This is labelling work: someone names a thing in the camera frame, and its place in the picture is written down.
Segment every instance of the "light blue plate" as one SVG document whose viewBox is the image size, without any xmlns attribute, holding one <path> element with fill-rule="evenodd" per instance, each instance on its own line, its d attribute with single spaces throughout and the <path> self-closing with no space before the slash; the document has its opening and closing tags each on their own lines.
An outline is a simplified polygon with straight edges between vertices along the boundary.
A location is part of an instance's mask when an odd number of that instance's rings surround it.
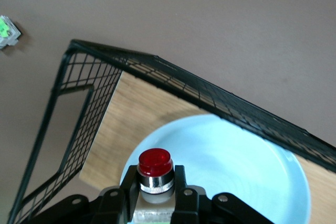
<svg viewBox="0 0 336 224">
<path fill-rule="evenodd" d="M 310 191 L 292 152 L 214 115 L 183 118 L 147 136 L 128 159 L 122 179 L 139 155 L 159 147 L 184 165 L 187 183 L 208 198 L 232 193 L 276 224 L 307 224 Z"/>
</svg>

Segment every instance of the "gray wall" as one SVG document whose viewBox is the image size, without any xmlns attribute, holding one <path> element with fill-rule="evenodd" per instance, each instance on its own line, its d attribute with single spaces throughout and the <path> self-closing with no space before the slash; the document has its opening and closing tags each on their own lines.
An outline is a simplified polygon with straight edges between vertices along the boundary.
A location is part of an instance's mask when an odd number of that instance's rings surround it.
<svg viewBox="0 0 336 224">
<path fill-rule="evenodd" d="M 335 13 L 335 0 L 0 0 L 24 34 L 0 52 L 0 222 L 70 39 L 157 54 L 336 145 Z"/>
</svg>

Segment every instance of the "wooden surface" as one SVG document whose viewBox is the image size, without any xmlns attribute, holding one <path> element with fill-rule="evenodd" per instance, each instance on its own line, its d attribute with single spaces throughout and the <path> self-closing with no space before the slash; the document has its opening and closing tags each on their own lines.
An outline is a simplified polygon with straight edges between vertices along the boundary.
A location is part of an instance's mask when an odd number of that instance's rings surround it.
<svg viewBox="0 0 336 224">
<path fill-rule="evenodd" d="M 119 184 L 127 159 L 147 135 L 173 120 L 205 113 L 184 100 L 123 73 L 80 178 L 101 190 Z M 310 223 L 336 223 L 336 174 L 297 158 L 311 190 Z"/>
</svg>

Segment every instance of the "red cap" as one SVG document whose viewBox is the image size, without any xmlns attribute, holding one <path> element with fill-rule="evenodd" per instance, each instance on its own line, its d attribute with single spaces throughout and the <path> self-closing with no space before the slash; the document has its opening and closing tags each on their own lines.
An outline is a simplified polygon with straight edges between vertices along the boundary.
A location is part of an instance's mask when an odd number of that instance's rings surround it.
<svg viewBox="0 0 336 224">
<path fill-rule="evenodd" d="M 173 169 L 173 161 L 169 152 L 164 149 L 149 149 L 139 157 L 139 172 L 144 176 L 160 177 L 171 169 Z"/>
</svg>

